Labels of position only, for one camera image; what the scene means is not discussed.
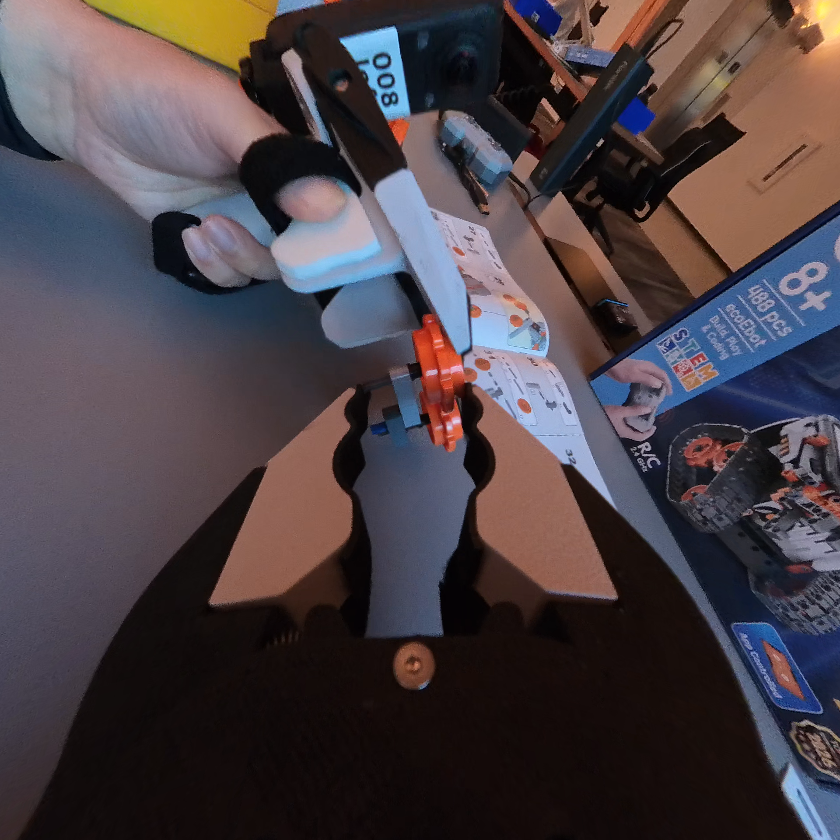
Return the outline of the orange wheel grey beam assembly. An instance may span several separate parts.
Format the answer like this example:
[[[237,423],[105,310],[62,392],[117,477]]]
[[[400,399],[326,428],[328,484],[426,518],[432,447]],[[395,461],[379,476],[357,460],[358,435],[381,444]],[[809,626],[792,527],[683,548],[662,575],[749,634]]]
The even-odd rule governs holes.
[[[414,362],[393,366],[387,376],[363,385],[366,392],[390,386],[395,395],[395,404],[383,408],[383,419],[371,425],[371,433],[405,446],[410,429],[425,427],[435,446],[452,453],[464,436],[459,411],[466,385],[463,359],[433,314],[423,316],[412,339]]]

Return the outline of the black slim computer tower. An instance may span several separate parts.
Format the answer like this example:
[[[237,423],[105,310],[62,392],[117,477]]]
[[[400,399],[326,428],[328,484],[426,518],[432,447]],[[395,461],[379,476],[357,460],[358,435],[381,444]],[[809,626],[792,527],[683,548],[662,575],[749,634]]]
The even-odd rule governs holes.
[[[532,170],[530,183],[539,194],[564,188],[653,74],[642,53],[628,44],[619,48]]]

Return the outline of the open white instruction booklet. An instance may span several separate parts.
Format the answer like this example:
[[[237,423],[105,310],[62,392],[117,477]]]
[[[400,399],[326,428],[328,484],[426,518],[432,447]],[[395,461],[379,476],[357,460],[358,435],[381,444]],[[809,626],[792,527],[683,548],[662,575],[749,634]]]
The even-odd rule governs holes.
[[[571,391],[548,360],[550,329],[541,310],[503,265],[486,228],[436,209],[431,214],[468,293],[472,347],[463,357],[465,381],[613,503]]]

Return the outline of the person's left hand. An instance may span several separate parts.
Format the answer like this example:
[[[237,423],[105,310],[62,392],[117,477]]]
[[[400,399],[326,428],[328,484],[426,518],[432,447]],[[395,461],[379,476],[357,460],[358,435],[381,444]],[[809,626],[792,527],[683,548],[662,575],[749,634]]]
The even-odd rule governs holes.
[[[1,43],[27,131],[150,221],[231,193],[245,152],[285,132],[232,78],[83,2],[2,2]]]

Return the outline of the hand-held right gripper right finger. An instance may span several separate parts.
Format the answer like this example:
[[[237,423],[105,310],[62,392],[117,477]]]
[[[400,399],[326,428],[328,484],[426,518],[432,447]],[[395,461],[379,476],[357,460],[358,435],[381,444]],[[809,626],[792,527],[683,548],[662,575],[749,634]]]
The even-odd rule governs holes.
[[[461,415],[475,487],[446,566],[446,634],[478,634],[497,608],[551,634],[562,602],[615,603],[559,459],[479,387],[466,387]]]

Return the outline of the small black device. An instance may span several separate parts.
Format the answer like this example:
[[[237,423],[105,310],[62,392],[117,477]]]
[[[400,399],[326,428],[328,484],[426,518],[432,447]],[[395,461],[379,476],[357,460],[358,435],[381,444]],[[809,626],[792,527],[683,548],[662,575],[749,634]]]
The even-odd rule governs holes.
[[[592,315],[603,329],[615,336],[625,336],[637,331],[637,321],[628,304],[603,298],[591,307]]]

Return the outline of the black office chair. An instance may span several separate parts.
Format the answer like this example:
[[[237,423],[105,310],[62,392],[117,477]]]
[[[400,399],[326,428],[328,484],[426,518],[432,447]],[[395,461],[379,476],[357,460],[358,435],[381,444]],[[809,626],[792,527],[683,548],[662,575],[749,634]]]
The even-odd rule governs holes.
[[[685,131],[665,150],[661,164],[650,164],[635,175],[625,212],[639,223],[647,221],[677,184],[745,135],[724,113]]]

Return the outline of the blue storage bin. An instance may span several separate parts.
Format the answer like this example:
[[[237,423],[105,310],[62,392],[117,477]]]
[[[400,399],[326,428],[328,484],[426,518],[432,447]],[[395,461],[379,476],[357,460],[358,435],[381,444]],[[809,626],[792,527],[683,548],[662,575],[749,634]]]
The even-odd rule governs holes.
[[[513,9],[544,39],[556,36],[563,16],[549,1],[511,1]]]

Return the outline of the blue robot kit box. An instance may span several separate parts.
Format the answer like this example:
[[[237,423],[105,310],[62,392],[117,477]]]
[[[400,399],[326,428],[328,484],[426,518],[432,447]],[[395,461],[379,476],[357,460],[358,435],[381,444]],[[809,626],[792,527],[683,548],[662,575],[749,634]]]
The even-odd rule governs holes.
[[[839,208],[597,369],[804,770],[839,781]]]

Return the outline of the grey toy remote controller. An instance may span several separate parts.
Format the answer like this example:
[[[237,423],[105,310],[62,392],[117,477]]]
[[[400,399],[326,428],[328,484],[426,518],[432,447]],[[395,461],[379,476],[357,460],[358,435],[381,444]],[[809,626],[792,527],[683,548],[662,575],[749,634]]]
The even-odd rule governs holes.
[[[459,151],[466,169],[485,189],[494,192],[511,173],[509,153],[466,112],[449,109],[438,117],[439,140],[450,150]]]

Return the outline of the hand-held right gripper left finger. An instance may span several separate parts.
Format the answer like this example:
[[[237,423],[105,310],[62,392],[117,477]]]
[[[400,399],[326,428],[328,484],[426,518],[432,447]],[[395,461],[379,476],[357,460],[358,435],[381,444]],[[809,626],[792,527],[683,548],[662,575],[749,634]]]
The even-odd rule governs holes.
[[[371,541],[354,485],[369,402],[348,389],[267,463],[210,606],[279,606],[299,626],[333,606],[365,634]]]

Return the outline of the grey desk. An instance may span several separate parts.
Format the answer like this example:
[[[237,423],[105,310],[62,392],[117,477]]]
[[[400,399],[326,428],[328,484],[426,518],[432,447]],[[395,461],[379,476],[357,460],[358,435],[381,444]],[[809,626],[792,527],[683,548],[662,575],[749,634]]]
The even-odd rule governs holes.
[[[207,601],[338,390],[277,287],[204,297],[68,163],[2,150],[2,838],[806,838],[668,566],[571,478],[619,590],[427,640]]]

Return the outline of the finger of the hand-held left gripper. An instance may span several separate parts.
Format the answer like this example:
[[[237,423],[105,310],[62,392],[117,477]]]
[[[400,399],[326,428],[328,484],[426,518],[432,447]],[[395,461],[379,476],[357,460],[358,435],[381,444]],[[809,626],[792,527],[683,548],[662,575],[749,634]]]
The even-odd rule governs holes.
[[[324,291],[320,302],[324,335],[342,349],[414,331],[427,314],[421,291],[405,272]]]
[[[466,284],[414,174],[406,167],[389,174],[376,183],[374,197],[453,348],[468,352],[472,341]]]

